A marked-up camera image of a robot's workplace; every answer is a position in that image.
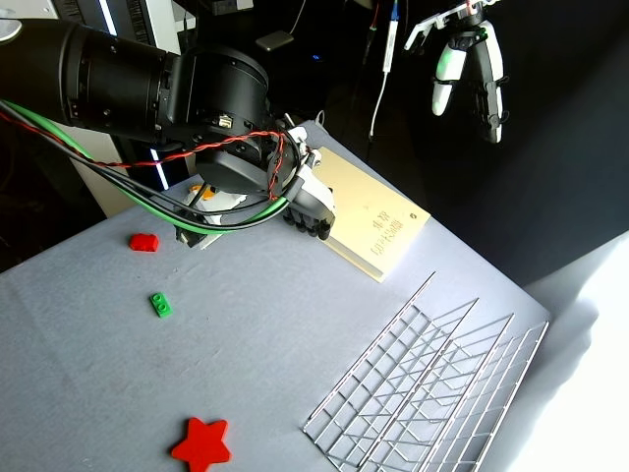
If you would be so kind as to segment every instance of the green toy block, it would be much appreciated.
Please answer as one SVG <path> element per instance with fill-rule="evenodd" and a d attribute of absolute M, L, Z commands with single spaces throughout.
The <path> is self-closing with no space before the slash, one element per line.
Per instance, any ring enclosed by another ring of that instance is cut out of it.
<path fill-rule="evenodd" d="M 173 313 L 173 310 L 170 308 L 168 300 L 166 300 L 166 296 L 163 293 L 154 293 L 150 296 L 149 300 L 150 303 L 152 303 L 155 312 L 160 318 L 166 318 L 170 316 L 171 313 Z"/>

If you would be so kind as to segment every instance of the table surface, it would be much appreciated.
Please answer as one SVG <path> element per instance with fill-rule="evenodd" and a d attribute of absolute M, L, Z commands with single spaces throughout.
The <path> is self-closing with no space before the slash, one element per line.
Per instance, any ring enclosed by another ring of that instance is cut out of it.
<path fill-rule="evenodd" d="M 137 232 L 159 252 L 131 252 Z M 140 208 L 103 221 L 0 274 L 2 468 L 183 471 L 169 451 L 196 416 L 229 421 L 217 470 L 331 472 L 303 424 L 434 271 L 428 314 L 478 297 L 479 323 L 514 312 L 513 333 L 548 317 L 434 219 L 381 284 L 281 218 L 204 251 Z"/>

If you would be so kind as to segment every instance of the metal wire basket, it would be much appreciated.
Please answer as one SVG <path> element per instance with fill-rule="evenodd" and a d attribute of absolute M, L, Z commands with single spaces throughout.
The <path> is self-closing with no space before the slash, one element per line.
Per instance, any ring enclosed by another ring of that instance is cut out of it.
<path fill-rule="evenodd" d="M 429 282 L 304 427 L 339 471 L 476 470 L 535 356 L 547 323 L 505 339 L 514 316 L 474 325 L 478 299 L 431 318 Z"/>

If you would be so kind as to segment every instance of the red star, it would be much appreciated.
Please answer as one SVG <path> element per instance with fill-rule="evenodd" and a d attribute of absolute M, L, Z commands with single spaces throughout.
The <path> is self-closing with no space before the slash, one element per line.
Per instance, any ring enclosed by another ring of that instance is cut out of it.
<path fill-rule="evenodd" d="M 173 448 L 171 455 L 188 462 L 190 472 L 205 472 L 209 466 L 227 462 L 232 454 L 223 443 L 227 422 L 207 425 L 199 418 L 188 420 L 188 437 Z"/>

